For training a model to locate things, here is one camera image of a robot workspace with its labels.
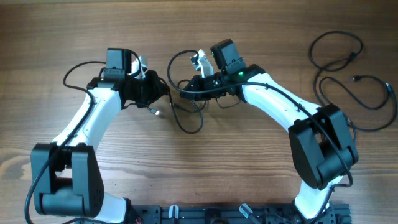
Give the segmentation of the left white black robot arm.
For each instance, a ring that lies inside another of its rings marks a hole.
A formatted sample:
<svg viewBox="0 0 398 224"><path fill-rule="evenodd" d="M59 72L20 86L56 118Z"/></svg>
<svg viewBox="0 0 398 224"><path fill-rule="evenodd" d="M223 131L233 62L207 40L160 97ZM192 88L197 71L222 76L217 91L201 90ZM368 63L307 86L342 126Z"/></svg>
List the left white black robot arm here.
<svg viewBox="0 0 398 224"><path fill-rule="evenodd" d="M71 217L73 223L144 221L129 199L105 192L96 150L121 110L149 108L170 89L132 50L108 48L102 64L100 74L82 88L85 100L68 126L31 152L27 223L32 223L31 204L41 215Z"/></svg>

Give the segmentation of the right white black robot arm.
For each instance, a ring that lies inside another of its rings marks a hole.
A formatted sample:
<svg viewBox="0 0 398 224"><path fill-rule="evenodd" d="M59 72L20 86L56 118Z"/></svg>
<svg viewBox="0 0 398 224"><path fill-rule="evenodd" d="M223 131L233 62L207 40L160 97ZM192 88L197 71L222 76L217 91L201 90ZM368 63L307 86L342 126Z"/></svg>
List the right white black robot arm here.
<svg viewBox="0 0 398 224"><path fill-rule="evenodd" d="M204 50L194 51L190 62L199 72L181 90L180 96L205 101L227 94L253 105L289 134L295 170L302 179L294 200L307 223L326 212L337 187L359 156L343 112L334 104L319 106L307 102L277 84L256 64L246 65L234 42L225 39L211 47L218 67L214 72Z"/></svg>

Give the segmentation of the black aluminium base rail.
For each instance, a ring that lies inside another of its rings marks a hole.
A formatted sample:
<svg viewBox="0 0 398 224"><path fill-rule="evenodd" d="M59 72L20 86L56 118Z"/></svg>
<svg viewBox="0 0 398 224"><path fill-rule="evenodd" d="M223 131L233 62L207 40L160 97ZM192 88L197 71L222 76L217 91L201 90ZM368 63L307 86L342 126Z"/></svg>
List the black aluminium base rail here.
<svg viewBox="0 0 398 224"><path fill-rule="evenodd" d="M179 207L135 205L129 216L133 224L212 224L212 223L310 223L293 203L239 207Z"/></svg>

